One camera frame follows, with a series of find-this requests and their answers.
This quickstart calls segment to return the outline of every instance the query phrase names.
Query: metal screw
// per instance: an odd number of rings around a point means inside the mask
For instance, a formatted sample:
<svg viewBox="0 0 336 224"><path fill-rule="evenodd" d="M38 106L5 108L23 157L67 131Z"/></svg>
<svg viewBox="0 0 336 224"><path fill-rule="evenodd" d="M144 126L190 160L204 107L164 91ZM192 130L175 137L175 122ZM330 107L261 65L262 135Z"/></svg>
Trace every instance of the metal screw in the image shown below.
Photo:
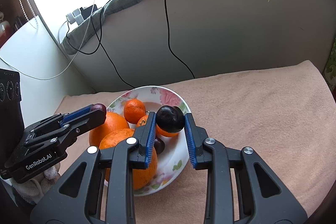
<svg viewBox="0 0 336 224"><path fill-rule="evenodd" d="M87 152L89 154L94 154L95 152L98 151L98 148L96 146L90 146L88 149L87 149Z"/></svg>
<svg viewBox="0 0 336 224"><path fill-rule="evenodd" d="M251 147L244 147L243 149L244 153L246 154L252 154L253 153L253 149Z"/></svg>
<svg viewBox="0 0 336 224"><path fill-rule="evenodd" d="M128 144L135 144L137 142L136 138L130 137L126 140Z"/></svg>
<svg viewBox="0 0 336 224"><path fill-rule="evenodd" d="M206 138L206 139L205 139L205 142L206 142L207 144L214 144L214 143L216 142L216 140L213 139L213 138Z"/></svg>

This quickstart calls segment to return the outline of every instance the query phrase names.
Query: plate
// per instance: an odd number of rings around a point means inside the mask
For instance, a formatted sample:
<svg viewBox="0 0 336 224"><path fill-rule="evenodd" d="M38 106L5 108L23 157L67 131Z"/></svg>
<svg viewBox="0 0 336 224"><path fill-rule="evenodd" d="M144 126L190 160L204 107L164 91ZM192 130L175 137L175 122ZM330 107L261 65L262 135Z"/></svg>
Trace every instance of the plate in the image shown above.
<svg viewBox="0 0 336 224"><path fill-rule="evenodd" d="M107 111L124 116L124 105L128 100L142 101L147 111L157 112L163 105L178 106L184 114L191 112L187 103L177 93L161 86L142 86L130 90L111 103ZM187 141L184 129L176 137L167 138L160 136L165 142L165 150L157 156L157 171L154 178L143 188L134 190L135 196L150 195L168 186L178 175L189 160Z"/></svg>

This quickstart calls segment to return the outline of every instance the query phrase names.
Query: black fruit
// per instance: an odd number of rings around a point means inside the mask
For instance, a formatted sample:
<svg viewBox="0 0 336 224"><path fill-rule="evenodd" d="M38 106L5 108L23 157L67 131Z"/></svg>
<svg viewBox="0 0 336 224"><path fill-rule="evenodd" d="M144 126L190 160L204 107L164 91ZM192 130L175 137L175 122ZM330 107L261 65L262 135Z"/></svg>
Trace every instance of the black fruit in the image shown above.
<svg viewBox="0 0 336 224"><path fill-rule="evenodd" d="M158 137L155 137L154 148L155 148L155 151L158 155L161 154L163 152L163 150L165 150L165 146L166 145L165 145L163 140L161 140Z"/></svg>
<svg viewBox="0 0 336 224"><path fill-rule="evenodd" d="M184 123L184 114L177 106L162 106L156 113L156 124L168 133L181 131Z"/></svg>

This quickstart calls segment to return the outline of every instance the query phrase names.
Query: pink flower pattern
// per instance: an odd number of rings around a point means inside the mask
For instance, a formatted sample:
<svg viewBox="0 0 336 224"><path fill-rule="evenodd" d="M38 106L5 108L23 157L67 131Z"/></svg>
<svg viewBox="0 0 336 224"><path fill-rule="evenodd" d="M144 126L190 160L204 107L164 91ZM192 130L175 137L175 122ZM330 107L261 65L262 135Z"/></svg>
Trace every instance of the pink flower pattern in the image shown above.
<svg viewBox="0 0 336 224"><path fill-rule="evenodd" d="M179 106L181 99L170 90L160 89L160 101L162 105Z"/></svg>

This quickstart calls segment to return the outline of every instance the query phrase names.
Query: white glove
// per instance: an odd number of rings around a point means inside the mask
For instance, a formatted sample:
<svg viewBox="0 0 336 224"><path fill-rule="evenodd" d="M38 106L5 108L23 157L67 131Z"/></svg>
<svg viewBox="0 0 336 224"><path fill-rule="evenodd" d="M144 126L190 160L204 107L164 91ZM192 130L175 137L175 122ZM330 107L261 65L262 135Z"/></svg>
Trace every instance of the white glove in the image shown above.
<svg viewBox="0 0 336 224"><path fill-rule="evenodd" d="M30 204L37 204L44 194L60 178L58 173L61 163L50 167L41 174L36 175L24 183L17 183L13 178L10 179L12 186L19 195Z"/></svg>

